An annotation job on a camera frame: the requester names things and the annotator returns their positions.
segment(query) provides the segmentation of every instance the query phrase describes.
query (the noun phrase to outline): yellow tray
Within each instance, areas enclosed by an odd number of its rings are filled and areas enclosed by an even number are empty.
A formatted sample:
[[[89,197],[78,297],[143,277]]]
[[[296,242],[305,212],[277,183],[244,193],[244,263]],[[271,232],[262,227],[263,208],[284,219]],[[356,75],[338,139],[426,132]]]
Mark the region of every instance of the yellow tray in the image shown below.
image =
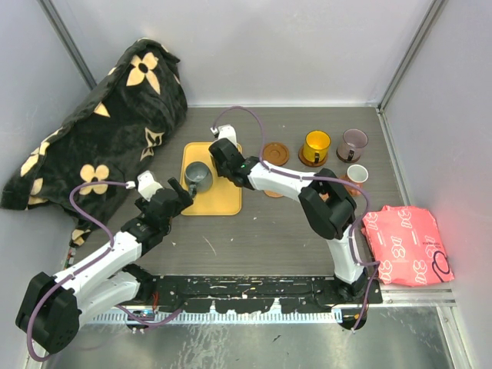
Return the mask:
[[[193,161],[205,163],[212,172],[214,182],[208,191],[196,195],[194,204],[181,212],[183,215],[236,215],[241,210],[241,188],[234,186],[227,178],[217,176],[208,151],[211,144],[211,142],[190,142],[184,147],[179,178],[181,186],[188,190],[185,183],[185,169]]]

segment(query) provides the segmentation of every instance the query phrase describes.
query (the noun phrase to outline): yellow cup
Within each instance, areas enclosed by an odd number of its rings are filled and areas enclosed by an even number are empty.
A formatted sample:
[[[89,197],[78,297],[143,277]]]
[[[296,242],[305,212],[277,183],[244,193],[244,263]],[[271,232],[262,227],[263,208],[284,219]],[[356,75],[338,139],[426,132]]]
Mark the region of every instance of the yellow cup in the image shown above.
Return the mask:
[[[314,164],[323,161],[328,155],[331,139],[328,133],[323,131],[311,131],[306,135],[302,155]]]

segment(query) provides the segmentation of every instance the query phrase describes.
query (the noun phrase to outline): pink package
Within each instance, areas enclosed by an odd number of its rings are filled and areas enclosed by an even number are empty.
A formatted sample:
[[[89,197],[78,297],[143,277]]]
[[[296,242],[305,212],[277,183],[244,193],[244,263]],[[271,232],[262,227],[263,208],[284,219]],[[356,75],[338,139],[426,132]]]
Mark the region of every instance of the pink package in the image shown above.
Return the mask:
[[[432,214],[415,206],[391,207],[367,213],[362,230],[385,284],[423,286],[454,279]]]

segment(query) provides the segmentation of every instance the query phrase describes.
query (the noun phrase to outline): white wall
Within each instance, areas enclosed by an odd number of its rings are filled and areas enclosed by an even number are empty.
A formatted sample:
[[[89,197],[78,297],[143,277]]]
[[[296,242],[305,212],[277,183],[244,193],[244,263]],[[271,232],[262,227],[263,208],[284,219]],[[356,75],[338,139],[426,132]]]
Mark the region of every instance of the white wall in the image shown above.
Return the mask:
[[[149,37],[193,105],[337,105],[381,100],[431,0],[54,3],[98,81]]]
[[[0,186],[88,93],[36,2],[8,2],[0,12]],[[24,367],[25,333],[15,326],[29,280],[59,270],[72,220],[51,208],[0,210],[0,367]]]
[[[448,2],[387,109],[414,203],[437,217],[481,366],[492,367],[492,2]]]

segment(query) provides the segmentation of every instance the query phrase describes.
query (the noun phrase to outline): black blanket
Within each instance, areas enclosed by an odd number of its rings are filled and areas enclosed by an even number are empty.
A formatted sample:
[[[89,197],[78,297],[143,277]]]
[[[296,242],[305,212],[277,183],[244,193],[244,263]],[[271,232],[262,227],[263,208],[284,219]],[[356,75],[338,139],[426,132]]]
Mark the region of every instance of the black blanket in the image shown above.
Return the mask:
[[[70,191],[84,182],[134,181],[148,167],[155,148],[184,121],[188,109],[177,63],[161,44],[135,42],[12,175],[0,206],[25,210],[59,204],[78,219],[71,245],[80,246],[96,226],[75,212]],[[75,200],[106,224],[127,193],[101,184],[83,188]]]

